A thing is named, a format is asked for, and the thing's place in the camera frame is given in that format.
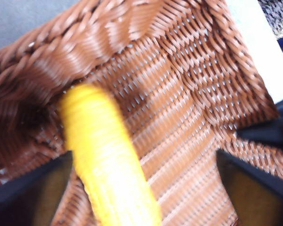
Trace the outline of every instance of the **yellow object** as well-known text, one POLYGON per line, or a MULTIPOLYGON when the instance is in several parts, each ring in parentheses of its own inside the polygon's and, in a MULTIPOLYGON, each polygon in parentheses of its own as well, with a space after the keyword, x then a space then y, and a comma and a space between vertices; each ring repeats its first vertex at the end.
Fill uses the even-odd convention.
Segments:
POLYGON ((103 226, 158 226, 161 212, 147 184, 117 104, 80 85, 62 98, 66 148, 103 226))

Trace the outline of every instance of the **black object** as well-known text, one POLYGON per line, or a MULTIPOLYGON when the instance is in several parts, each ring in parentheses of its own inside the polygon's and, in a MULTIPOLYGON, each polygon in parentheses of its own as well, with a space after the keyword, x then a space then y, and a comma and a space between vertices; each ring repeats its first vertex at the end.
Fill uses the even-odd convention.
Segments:
POLYGON ((217 151, 221 180, 244 226, 283 226, 283 180, 217 151))
POLYGON ((60 203, 72 168, 66 154, 0 186, 0 226, 46 226, 60 203))
POLYGON ((283 101, 277 104, 280 118, 237 130, 237 135, 283 149, 283 101))

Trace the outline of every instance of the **white surface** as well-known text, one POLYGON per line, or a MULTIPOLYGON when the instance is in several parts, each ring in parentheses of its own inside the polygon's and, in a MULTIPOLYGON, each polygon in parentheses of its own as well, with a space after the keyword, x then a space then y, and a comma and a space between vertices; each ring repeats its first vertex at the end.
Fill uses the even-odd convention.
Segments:
POLYGON ((283 53, 258 1, 226 2, 269 95, 283 100, 283 53))

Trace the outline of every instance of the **yellow cylinder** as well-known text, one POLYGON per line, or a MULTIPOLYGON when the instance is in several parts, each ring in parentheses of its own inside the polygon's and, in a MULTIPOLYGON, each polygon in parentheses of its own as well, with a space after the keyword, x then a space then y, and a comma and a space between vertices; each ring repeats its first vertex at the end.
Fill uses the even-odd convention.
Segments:
POLYGON ((80 85, 60 102, 66 149, 103 226, 158 226, 161 212, 145 180, 116 102, 80 85))

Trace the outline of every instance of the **wicker basket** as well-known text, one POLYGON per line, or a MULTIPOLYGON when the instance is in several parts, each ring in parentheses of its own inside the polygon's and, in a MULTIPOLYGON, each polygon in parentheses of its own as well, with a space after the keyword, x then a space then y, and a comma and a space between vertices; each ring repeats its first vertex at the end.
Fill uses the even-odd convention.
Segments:
MULTIPOLYGON (((283 178, 283 152, 237 128, 278 116, 225 0, 81 0, 0 50, 0 184, 65 153, 57 101, 74 84, 119 103, 163 225, 233 225, 223 148, 283 178)), ((52 225, 95 225, 73 171, 52 225)))

